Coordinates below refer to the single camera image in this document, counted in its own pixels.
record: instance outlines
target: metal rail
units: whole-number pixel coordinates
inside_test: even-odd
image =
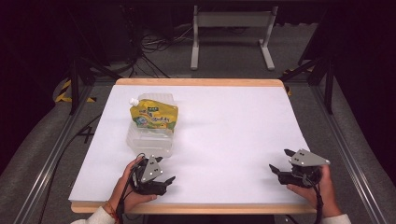
[[[337,121],[335,120],[333,115],[330,115],[327,112],[326,106],[325,104],[323,104],[323,93],[320,91],[318,86],[312,86],[311,90],[314,93],[318,105],[320,105],[320,109],[325,115],[326,120],[328,121],[332,129],[332,133],[334,134],[334,137],[336,138],[339,145],[339,152],[344,161],[344,164],[349,171],[352,181],[355,184],[359,195],[361,196],[361,200],[363,201],[372,222],[378,224],[388,224],[389,222],[382,214],[381,209],[379,208],[378,203],[376,202],[375,197],[370,190],[370,186],[367,182],[364,172],[362,171],[361,167],[358,165],[356,160],[353,158],[352,153],[350,152],[347,141],[342,135],[341,129],[338,126]]]
[[[90,86],[84,87],[81,92],[80,99],[87,99],[91,90],[92,87]],[[54,147],[52,148],[46,163],[38,174],[37,179],[35,180],[35,183],[33,184],[32,189],[30,190],[30,193],[27,196],[20,212],[15,218],[14,224],[28,223],[30,216],[35,211],[35,207],[37,206],[37,203],[40,200],[44,189],[46,188],[51,176],[53,175],[57,160],[60,159],[63,153],[65,141],[67,140],[67,137],[69,136],[69,133],[73,125],[75,124],[76,119],[78,118],[79,112],[84,106],[85,101],[80,101],[81,103],[77,107],[76,112],[72,116],[70,116],[64,124],[61,134],[59,135]]]

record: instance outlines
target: person's arm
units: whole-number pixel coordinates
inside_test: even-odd
[[[322,178],[319,182],[320,195],[323,201],[322,215],[323,215],[323,223],[350,223],[347,215],[343,215],[338,204],[335,199],[335,191],[334,186],[332,184],[332,178],[330,175],[330,168],[328,165],[321,166]],[[287,188],[294,193],[306,198],[309,204],[317,208],[317,194],[315,191],[311,189],[300,188],[295,185],[287,185]],[[326,222],[328,220],[338,220],[338,222]]]
[[[117,182],[110,199],[106,202],[106,205],[99,207],[88,219],[77,220],[72,224],[114,224],[118,221],[119,218],[122,218],[117,217],[115,211],[117,209],[117,205],[119,204],[119,199],[121,197],[125,184],[128,181],[131,169],[136,163],[140,162],[141,159],[142,158],[138,158],[137,160],[131,161],[126,166],[122,177],[120,177],[119,181]],[[135,206],[140,203],[147,203],[157,199],[157,195],[155,194],[140,195],[135,192],[129,193],[131,191],[132,188],[128,185],[128,188],[126,190],[127,197],[124,201],[125,211],[131,211]]]

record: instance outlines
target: cable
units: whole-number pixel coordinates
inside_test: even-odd
[[[144,74],[150,76],[150,77],[155,77],[154,75],[150,75],[149,73],[145,72],[138,64],[136,64],[137,68],[142,71]]]
[[[186,35],[189,31],[191,31],[192,30],[192,27],[190,27],[187,31],[185,31],[182,35],[180,35],[180,36],[178,36],[178,37],[174,37],[173,38],[173,40],[170,42],[170,43],[168,43],[168,40],[166,40],[166,39],[159,39],[157,36],[155,36],[156,38],[154,38],[154,39],[151,39],[151,38],[149,38],[148,39],[148,42],[146,42],[145,43],[145,38],[146,37],[148,37],[148,36],[151,36],[152,34],[148,34],[148,35],[144,35],[143,36],[143,38],[142,38],[142,49],[147,49],[147,50],[149,50],[149,51],[144,51],[145,53],[152,53],[152,52],[155,52],[155,51],[164,51],[164,50],[166,50],[166,49],[168,49],[169,47],[171,47],[171,46],[173,46],[173,45],[175,45],[175,44],[178,44],[178,43],[181,43],[181,42],[183,42],[184,40],[186,40],[186,39],[189,39],[189,40],[192,40],[191,38],[187,38],[187,37],[184,37],[184,35]],[[147,48],[146,46],[148,46],[148,45],[154,45],[154,44],[156,44],[157,46],[156,46],[156,48]]]
[[[134,74],[134,67],[132,66],[131,73],[129,74],[128,78],[132,77]]]
[[[46,211],[47,201],[48,201],[48,199],[49,199],[49,197],[50,197],[50,189],[51,189],[51,187],[52,187],[53,179],[54,179],[55,174],[56,174],[56,171],[57,171],[57,169],[58,169],[59,162],[61,161],[61,158],[62,158],[62,156],[64,155],[66,149],[70,146],[70,144],[73,142],[73,140],[74,140],[80,133],[83,133],[85,130],[87,130],[87,129],[90,127],[90,125],[91,125],[94,121],[96,121],[97,119],[99,119],[101,116],[102,116],[102,113],[101,113],[100,115],[96,116],[94,119],[92,119],[92,120],[91,120],[87,125],[85,125],[83,128],[81,128],[81,129],[80,129],[80,130],[79,130],[79,131],[67,142],[67,144],[66,144],[66,145],[64,146],[64,148],[62,149],[61,156],[60,156],[59,159],[56,161],[54,170],[53,170],[53,172],[52,172],[52,174],[51,174],[51,176],[50,176],[50,179],[49,179],[49,186],[48,186],[48,190],[47,190],[46,197],[45,197],[45,199],[44,199],[43,207],[41,208],[41,213],[40,213],[40,218],[39,218],[39,220],[38,220],[38,223],[41,223],[42,220],[43,220],[44,213],[45,213],[45,211]]]
[[[297,220],[294,219],[294,217],[292,217],[291,215],[286,215],[286,217],[288,217],[294,224],[298,224]]]
[[[322,218],[322,208],[323,208],[323,201],[320,195],[320,191],[317,189],[317,186],[315,186],[310,179],[306,179],[309,184],[312,186],[314,189],[315,193],[317,194],[317,219],[315,220],[315,224],[319,224]]]
[[[123,200],[125,200],[126,198],[128,198],[128,196],[129,196],[132,192],[134,192],[134,191],[131,190],[131,191],[129,191],[127,194],[125,194],[125,197],[123,198]]]
[[[163,72],[163,70],[161,70],[159,67],[157,67],[157,65],[155,65],[155,63],[153,63],[148,57],[146,57],[146,55],[143,53],[142,57],[147,59],[152,65],[154,65],[155,68],[158,69],[158,71],[160,71],[164,76],[170,78],[168,75],[165,74],[165,72]]]
[[[144,57],[142,57],[143,61],[145,61],[146,65],[151,68],[152,72],[155,74],[155,77],[158,77],[157,73],[155,72],[154,68],[149,65],[148,60]]]
[[[136,156],[136,159],[135,159],[135,160],[137,160],[137,159],[139,158],[140,155],[143,155],[143,159],[146,157],[146,155],[145,155],[144,153],[139,153],[139,154]],[[132,176],[134,175],[134,170],[136,169],[136,166],[137,166],[138,164],[139,164],[139,162],[138,162],[138,163],[135,162],[134,165],[132,166],[132,168],[131,168],[131,173],[130,173],[129,176],[128,176],[128,180],[127,180],[126,183],[125,183],[124,189],[123,189],[122,194],[121,194],[120,199],[119,199],[119,203],[117,204],[116,213],[117,213],[117,217],[119,218],[120,224],[123,224],[122,214],[124,213],[124,209],[125,209],[124,201],[125,201],[126,197],[127,197],[131,192],[129,192],[126,196],[124,196],[124,195],[125,195],[126,190],[128,189],[129,182],[131,181],[131,178],[132,178]]]

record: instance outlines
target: gray carpet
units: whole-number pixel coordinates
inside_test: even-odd
[[[275,71],[267,71],[265,67],[257,42],[262,32],[258,29],[246,29],[240,35],[224,29],[207,29],[201,32],[200,61],[197,71],[190,70],[191,41],[189,39],[167,50],[146,55],[170,77],[278,78],[284,70],[297,66],[296,63],[314,29],[315,25],[286,25],[274,28],[269,50],[274,60]],[[139,60],[137,65],[140,68],[134,67],[133,77],[155,76],[153,70],[144,61]],[[160,72],[156,71],[156,73],[159,77],[163,77]],[[130,74],[131,70],[122,75],[128,77]],[[301,74],[286,84],[291,87],[290,101],[305,140],[313,152],[332,161],[332,178],[337,199],[352,223],[372,223],[370,213],[367,212],[367,204],[356,188],[356,183],[340,154],[340,146],[329,126],[328,118],[321,110],[321,102],[315,97],[315,87],[309,87],[302,81],[304,78],[305,75]],[[96,97],[97,101],[83,105],[67,139],[71,139],[78,130],[103,111],[113,83],[110,78],[98,78],[89,93],[91,97]],[[63,83],[60,83],[54,95],[59,92],[62,85]],[[362,169],[375,201],[386,220],[392,223],[396,220],[396,215],[392,212],[396,207],[396,190],[365,141],[337,85],[334,86],[332,102],[333,118],[337,121],[354,159]],[[0,191],[3,193],[0,195],[0,223],[13,223],[15,220],[36,177],[56,144],[66,120],[70,118],[68,115],[70,108],[70,103],[57,103],[26,137],[8,168],[1,175]],[[98,120],[91,125],[93,132],[97,123]],[[90,140],[84,143],[85,136],[78,136],[65,149],[50,189],[42,223],[70,223],[89,216],[89,214],[73,213],[67,198],[89,148]],[[32,209],[28,223],[38,223],[46,191],[47,189]],[[312,214],[293,216],[300,223],[313,223],[315,219]],[[131,221],[131,223],[140,222],[141,217]],[[290,223],[290,220],[278,215],[276,223]]]

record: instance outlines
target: metal frame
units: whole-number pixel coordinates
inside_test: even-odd
[[[90,86],[84,87],[80,99],[87,99],[91,90],[92,87]],[[41,195],[43,194],[46,186],[48,185],[50,178],[54,175],[53,172],[55,170],[57,160],[59,160],[62,156],[66,140],[69,137],[73,125],[76,123],[78,114],[80,113],[85,101],[81,102],[82,104],[79,104],[79,106],[76,108],[76,113],[74,113],[67,119],[61,131],[61,134],[55,143],[55,146],[52,148],[46,163],[38,174],[37,179],[35,180],[35,183],[29,192],[29,195],[27,196],[20,212],[14,220],[15,224],[29,223],[30,216],[35,211],[35,207],[37,206]]]
[[[332,129],[332,133],[334,134],[334,137],[339,146],[341,158],[343,159],[344,164],[349,171],[352,181],[355,184],[356,190],[361,196],[361,200],[366,207],[367,213],[370,216],[372,223],[388,224],[389,222],[385,219],[384,214],[382,213],[378,203],[376,202],[376,199],[372,191],[370,190],[367,178],[363,170],[359,166],[358,162],[354,159],[347,145],[347,141],[341,133],[341,129],[338,126],[337,121],[332,114],[329,114],[327,106],[323,104],[324,96],[322,92],[320,91],[318,86],[312,87],[311,90],[318,102],[318,105],[320,105],[322,113],[326,117],[326,120],[328,121]]]
[[[191,70],[198,69],[199,55],[199,27],[265,27],[264,39],[259,39],[262,56],[268,70],[274,70],[274,62],[268,50],[268,42],[275,23],[277,7],[272,11],[259,12],[198,12],[198,6],[194,6],[193,31],[194,39],[191,54]]]

